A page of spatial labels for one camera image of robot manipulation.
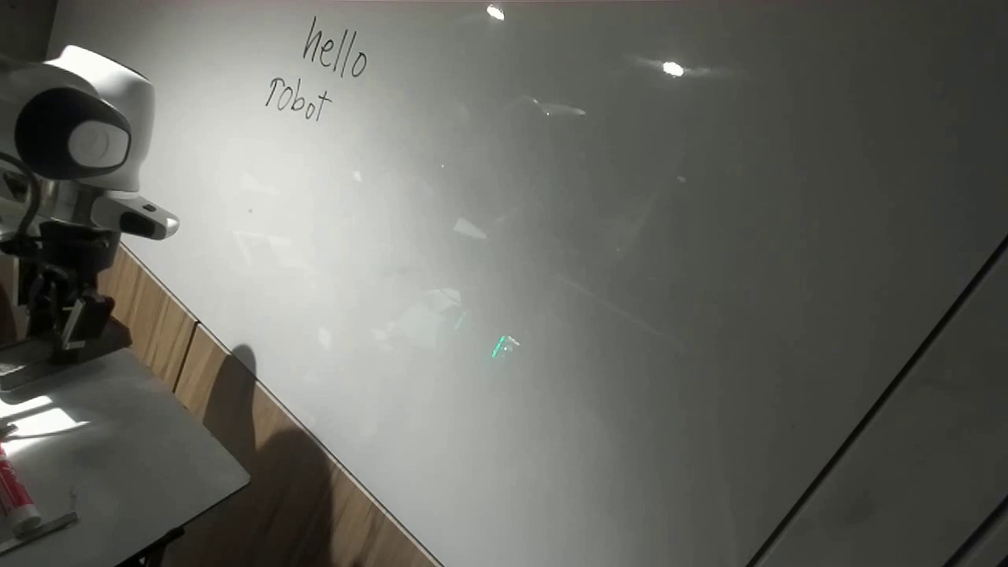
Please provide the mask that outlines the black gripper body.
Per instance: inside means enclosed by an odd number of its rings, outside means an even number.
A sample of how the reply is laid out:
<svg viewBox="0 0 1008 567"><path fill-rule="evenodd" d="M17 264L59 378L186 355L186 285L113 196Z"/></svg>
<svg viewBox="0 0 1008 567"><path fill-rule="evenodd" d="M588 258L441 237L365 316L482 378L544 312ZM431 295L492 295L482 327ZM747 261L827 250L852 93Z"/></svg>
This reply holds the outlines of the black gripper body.
<svg viewBox="0 0 1008 567"><path fill-rule="evenodd" d="M23 258L23 300L35 306L91 295L97 273L113 264L115 243L113 229L45 220Z"/></svg>

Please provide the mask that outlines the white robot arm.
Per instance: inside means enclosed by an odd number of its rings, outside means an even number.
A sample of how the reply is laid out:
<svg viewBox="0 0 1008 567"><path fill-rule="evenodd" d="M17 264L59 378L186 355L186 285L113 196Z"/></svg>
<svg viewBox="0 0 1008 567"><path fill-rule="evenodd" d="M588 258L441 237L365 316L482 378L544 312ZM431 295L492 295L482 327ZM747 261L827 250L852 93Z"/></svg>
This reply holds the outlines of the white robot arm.
<svg viewBox="0 0 1008 567"><path fill-rule="evenodd" d="M167 240L179 220L139 196L152 82L77 45L0 58L3 253L29 266L29 333L81 349L113 312L97 273L124 233Z"/></svg>

